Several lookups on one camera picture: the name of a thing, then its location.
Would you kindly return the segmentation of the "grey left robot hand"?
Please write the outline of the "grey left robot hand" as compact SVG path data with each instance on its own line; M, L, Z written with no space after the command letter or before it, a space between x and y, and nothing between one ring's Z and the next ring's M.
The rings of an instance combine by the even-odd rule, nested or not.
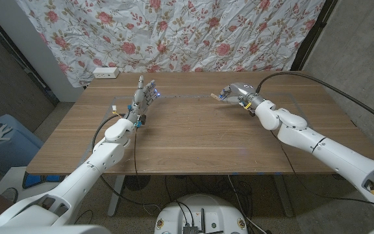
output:
M124 118L131 121L136 127L145 123L149 106L160 96L155 86L155 80L144 84L144 77L143 75L140 76L132 103L129 105L128 112L124 115Z

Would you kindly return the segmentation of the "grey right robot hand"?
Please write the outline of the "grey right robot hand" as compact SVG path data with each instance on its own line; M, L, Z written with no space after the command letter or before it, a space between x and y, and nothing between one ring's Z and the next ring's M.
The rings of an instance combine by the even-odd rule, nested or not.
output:
M239 104L249 112L255 112L265 101L256 89L247 83L231 83L220 92L218 98L226 103Z

